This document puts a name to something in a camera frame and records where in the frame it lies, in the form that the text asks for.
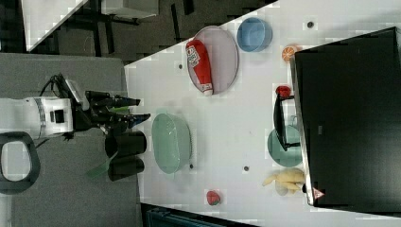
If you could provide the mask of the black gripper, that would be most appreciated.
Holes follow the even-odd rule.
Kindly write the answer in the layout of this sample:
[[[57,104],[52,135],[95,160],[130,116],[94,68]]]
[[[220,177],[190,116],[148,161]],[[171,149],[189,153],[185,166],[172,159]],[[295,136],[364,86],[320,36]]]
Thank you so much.
[[[65,81],[65,89],[71,99],[73,128],[65,136],[73,136],[79,131],[100,128],[105,134],[111,128],[131,129],[150,118],[149,113],[115,114],[108,110],[107,105],[99,105],[105,101],[112,108],[138,106],[140,99],[129,97],[112,98],[109,93],[97,91],[82,91],[78,84],[71,79]]]

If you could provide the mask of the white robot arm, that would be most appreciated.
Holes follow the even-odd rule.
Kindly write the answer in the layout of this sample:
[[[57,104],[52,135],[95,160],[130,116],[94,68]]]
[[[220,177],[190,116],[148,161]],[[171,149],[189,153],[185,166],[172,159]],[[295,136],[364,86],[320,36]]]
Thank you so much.
[[[42,143],[53,137],[72,139],[77,132],[98,128],[109,136],[119,134],[150,118],[148,113],[116,113],[115,108],[137,106],[140,101],[107,92],[81,91],[75,81],[58,74],[46,87],[52,96],[1,99],[1,145],[19,142],[26,147],[29,171],[20,180],[1,177],[1,192],[15,195],[28,190],[37,181],[41,162],[37,153]]]

